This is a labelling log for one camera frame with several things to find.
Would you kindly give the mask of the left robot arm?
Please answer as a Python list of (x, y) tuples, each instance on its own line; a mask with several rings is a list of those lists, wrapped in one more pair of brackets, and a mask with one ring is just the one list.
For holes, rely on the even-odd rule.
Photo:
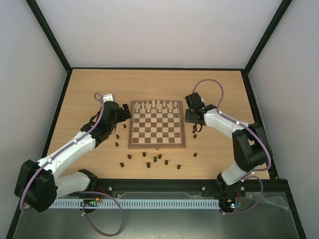
[(118, 123), (130, 118), (128, 104), (120, 106), (114, 101), (105, 101), (98, 113), (68, 143), (36, 162), (27, 160), (21, 166), (14, 190), (20, 198), (20, 210), (33, 208), (43, 212), (57, 198), (80, 191), (95, 191), (97, 176), (89, 170), (80, 169), (68, 176), (62, 176), (62, 173), (81, 156), (108, 139)]

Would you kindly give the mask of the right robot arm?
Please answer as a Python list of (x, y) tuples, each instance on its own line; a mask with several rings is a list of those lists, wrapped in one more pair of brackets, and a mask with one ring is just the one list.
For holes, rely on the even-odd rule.
[(216, 179), (220, 194), (228, 195), (258, 166), (266, 164), (265, 171), (271, 166), (271, 152), (263, 127), (258, 123), (248, 124), (223, 113), (217, 106), (205, 105), (195, 92), (185, 97), (188, 109), (185, 121), (196, 126), (212, 127), (232, 140), (234, 163), (221, 172)]

